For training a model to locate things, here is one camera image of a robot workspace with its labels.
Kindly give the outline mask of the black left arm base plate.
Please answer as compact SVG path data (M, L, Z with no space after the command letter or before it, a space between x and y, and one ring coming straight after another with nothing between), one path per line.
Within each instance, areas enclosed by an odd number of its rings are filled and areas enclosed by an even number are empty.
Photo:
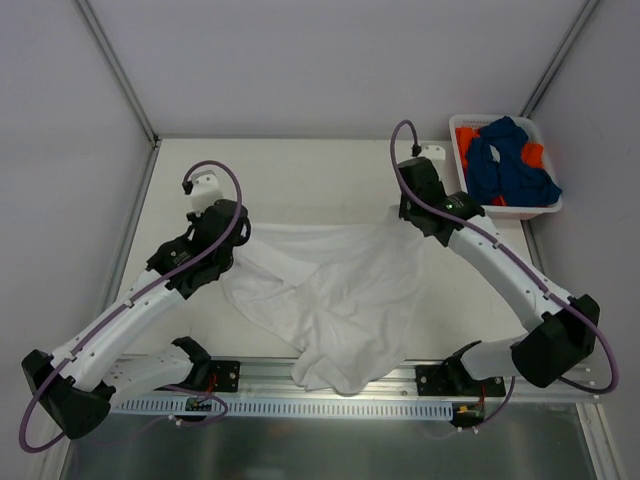
M239 361L210 360L201 390L209 393L236 393L239 388L240 369Z

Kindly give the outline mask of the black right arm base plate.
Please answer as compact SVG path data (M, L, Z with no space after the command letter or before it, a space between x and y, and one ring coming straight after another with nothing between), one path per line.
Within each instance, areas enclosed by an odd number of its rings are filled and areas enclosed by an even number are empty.
M461 367L442 364L421 364L414 371L419 396L499 398L506 395L502 377L475 380Z

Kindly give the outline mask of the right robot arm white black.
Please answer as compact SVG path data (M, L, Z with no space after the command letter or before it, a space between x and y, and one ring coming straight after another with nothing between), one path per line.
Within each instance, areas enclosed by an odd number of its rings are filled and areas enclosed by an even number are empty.
M417 157L397 167L399 216L463 258L497 291L524 334L474 341L451 354L434 380L470 395L492 377L521 376L545 388L594 350L600 308L587 294L571 295L513 252L484 209L467 193L447 194L433 163Z

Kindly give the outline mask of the white t shirt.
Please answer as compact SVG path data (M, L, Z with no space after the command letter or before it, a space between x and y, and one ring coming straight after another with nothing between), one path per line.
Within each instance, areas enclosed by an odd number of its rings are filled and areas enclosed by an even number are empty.
M222 288L298 352L297 386L352 395L405 360L426 263L424 236L395 208L377 224L258 224Z

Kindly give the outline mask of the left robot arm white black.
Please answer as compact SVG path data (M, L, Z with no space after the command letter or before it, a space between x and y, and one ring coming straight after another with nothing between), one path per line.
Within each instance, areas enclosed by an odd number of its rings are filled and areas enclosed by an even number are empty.
M120 360L149 327L230 270L234 248L251 234L246 207L232 200L217 200L187 220L187 231L158 248L123 299L53 352L33 350L22 360L31 392L64 437L88 435L114 407L158 388L208 388L211 356L189 336Z

